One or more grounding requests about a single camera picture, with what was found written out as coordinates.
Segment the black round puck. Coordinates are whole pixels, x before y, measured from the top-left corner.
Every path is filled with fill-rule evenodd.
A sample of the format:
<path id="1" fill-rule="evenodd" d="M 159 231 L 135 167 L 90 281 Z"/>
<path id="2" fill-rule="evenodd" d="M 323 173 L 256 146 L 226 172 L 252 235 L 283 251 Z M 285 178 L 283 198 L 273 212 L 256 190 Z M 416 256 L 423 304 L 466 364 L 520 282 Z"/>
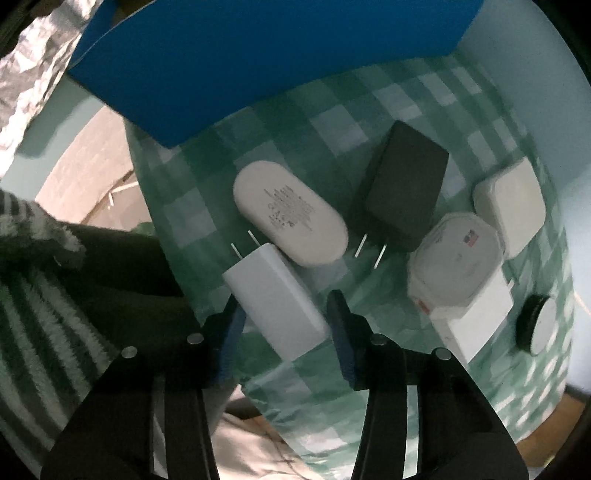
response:
<path id="1" fill-rule="evenodd" d="M 557 303 L 550 295 L 530 295 L 516 323 L 518 347 L 538 356 L 548 345 L 557 323 Z"/>

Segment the white rectangular wall charger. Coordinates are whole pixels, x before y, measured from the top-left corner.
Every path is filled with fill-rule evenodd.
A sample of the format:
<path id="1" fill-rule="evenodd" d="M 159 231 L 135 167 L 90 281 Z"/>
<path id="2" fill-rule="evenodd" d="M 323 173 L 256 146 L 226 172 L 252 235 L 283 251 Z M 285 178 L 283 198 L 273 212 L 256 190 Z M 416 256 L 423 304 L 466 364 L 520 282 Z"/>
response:
<path id="1" fill-rule="evenodd" d="M 281 360 L 293 362 L 329 337 L 329 325 L 310 291 L 273 243 L 249 231 L 256 248 L 222 274 L 247 317 Z"/>

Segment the blue cardboard box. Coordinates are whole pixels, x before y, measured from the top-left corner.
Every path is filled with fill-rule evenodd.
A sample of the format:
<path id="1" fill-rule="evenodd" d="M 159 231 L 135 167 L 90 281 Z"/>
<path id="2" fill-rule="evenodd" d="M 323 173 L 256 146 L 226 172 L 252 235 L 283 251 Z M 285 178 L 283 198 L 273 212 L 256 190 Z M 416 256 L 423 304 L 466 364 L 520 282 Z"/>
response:
<path id="1" fill-rule="evenodd" d="M 172 148 L 263 98 L 394 59 L 451 53 L 478 1 L 103 2 L 69 76 Z"/>

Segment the white square flat charger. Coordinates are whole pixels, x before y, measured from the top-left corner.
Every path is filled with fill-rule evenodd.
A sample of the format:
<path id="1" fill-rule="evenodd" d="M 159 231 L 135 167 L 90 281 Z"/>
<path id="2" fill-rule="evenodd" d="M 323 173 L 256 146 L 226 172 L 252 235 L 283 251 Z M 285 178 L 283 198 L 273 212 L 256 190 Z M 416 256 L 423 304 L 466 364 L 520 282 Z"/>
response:
<path id="1" fill-rule="evenodd" d="M 499 269 L 463 317 L 433 320 L 432 323 L 445 346 L 467 366 L 492 338 L 513 306 L 510 285 Z"/>

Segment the white octagonal adapter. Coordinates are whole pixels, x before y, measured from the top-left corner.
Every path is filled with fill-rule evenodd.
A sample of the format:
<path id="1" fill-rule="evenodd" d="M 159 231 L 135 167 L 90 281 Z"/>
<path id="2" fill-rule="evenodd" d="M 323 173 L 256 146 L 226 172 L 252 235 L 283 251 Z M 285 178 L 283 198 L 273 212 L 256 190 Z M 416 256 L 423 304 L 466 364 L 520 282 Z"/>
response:
<path id="1" fill-rule="evenodd" d="M 474 213 L 446 214 L 412 252 L 410 299 L 432 320 L 463 317 L 504 261 L 497 231 Z"/>

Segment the white oval power adapter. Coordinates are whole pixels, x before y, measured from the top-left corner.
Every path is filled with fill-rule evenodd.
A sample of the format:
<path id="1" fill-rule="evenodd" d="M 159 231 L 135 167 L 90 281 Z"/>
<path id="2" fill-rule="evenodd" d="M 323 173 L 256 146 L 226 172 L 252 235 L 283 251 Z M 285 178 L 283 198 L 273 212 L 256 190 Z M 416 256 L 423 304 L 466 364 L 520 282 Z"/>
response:
<path id="1" fill-rule="evenodd" d="M 232 194 L 242 216 L 301 267 L 332 264 L 348 249 L 342 216 L 279 163 L 246 165 Z"/>

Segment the black wall charger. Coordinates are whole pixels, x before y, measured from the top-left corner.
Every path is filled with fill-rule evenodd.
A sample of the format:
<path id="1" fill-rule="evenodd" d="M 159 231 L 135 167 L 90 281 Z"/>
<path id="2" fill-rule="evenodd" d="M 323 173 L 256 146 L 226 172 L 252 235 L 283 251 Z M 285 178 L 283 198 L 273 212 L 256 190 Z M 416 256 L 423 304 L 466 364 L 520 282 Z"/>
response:
<path id="1" fill-rule="evenodd" d="M 361 235 L 358 258 L 375 240 L 375 266 L 389 250 L 415 251 L 431 229 L 450 153 L 403 121 L 396 121 L 370 161 L 351 209 Z"/>

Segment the striped green white cloth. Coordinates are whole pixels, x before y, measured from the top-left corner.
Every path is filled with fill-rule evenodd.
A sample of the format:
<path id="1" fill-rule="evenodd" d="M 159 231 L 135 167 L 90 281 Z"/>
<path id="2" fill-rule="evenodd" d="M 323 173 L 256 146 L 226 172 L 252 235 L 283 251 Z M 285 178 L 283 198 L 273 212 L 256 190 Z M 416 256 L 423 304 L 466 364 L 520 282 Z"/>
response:
<path id="1" fill-rule="evenodd" d="M 116 355 L 56 277 L 85 256 L 38 204 L 1 194 L 1 433 L 34 474 Z"/>

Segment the silver crinkled foil sheet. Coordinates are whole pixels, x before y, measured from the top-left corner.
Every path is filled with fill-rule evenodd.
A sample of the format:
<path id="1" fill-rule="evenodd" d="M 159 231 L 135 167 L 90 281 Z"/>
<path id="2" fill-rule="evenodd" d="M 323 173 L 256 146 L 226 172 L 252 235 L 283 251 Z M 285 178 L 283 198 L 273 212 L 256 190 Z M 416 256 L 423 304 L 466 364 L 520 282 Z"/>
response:
<path id="1" fill-rule="evenodd" d="M 12 155 L 65 74 L 99 1 L 64 1 L 32 21 L 1 59 L 1 152 Z"/>

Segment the green checkered tablecloth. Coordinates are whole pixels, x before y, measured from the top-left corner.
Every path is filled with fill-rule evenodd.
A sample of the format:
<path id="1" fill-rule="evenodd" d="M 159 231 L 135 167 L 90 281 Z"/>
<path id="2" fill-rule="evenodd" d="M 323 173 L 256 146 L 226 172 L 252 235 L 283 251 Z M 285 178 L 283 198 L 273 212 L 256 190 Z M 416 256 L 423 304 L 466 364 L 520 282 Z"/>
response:
<path id="1" fill-rule="evenodd" d="M 573 279 L 556 189 L 533 137 L 483 66 L 462 50 L 443 58 L 363 67 L 260 101 L 174 148 L 165 149 L 130 121 L 131 160 L 156 234 L 199 320 L 229 296 L 222 273 L 252 251 L 249 222 L 232 198 L 238 171 L 257 160 L 286 167 L 342 217 L 359 201 L 370 161 L 401 120 L 450 153 L 436 221 L 471 211 L 474 185 L 528 157 L 541 183 L 547 217 L 541 231 L 503 273 L 514 308 L 468 370 L 517 442 L 556 409 L 567 383 L 574 323 Z M 441 341 L 407 296 L 407 256 L 367 241 L 349 226 L 349 248 L 332 265 L 298 270 L 322 310 L 332 289 L 353 312 L 404 348 L 431 352 Z M 558 304 L 549 345 L 532 357 L 519 349 L 515 325 L 526 299 L 550 294 Z M 246 397 L 304 462 L 325 479 L 351 477 L 367 392 L 342 378 L 332 341 L 294 363 L 283 362 L 247 324 L 233 371 Z"/>

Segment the white rounded square adapter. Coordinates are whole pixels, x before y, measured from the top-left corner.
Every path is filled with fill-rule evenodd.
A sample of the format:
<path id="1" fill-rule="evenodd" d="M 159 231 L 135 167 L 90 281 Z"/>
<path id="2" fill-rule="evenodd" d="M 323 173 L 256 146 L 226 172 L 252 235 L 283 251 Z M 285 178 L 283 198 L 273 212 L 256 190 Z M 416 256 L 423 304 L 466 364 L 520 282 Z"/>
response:
<path id="1" fill-rule="evenodd" d="M 527 157 L 477 184 L 473 204 L 497 230 L 506 259 L 519 256 L 546 221 L 541 186 Z"/>

